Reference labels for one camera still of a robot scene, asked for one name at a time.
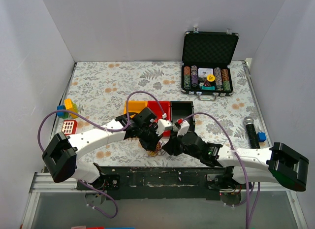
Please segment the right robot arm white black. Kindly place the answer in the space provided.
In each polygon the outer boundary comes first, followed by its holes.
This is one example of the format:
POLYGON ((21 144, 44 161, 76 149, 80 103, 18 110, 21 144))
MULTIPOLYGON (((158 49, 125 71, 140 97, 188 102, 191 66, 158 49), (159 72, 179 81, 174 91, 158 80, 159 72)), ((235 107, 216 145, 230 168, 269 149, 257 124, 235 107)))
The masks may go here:
POLYGON ((170 137, 163 150, 173 156, 189 155, 209 167, 230 168, 232 171, 225 173, 222 181, 231 189, 246 182, 270 182, 296 192, 306 190, 308 158, 280 142, 267 148, 232 150, 205 142, 189 131, 170 137))

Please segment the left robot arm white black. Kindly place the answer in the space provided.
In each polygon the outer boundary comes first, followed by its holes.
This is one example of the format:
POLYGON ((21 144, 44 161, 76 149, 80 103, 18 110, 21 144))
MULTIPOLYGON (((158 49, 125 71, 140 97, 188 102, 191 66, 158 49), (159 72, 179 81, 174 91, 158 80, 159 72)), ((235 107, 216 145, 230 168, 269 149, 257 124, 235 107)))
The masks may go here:
POLYGON ((82 161, 84 155, 110 143, 135 137, 144 149, 154 151, 168 127, 168 120, 158 119, 146 107, 132 118, 124 114, 99 129, 68 136, 59 132, 51 139, 42 159, 55 183, 74 178, 98 190, 105 184, 105 174, 97 164, 82 161))

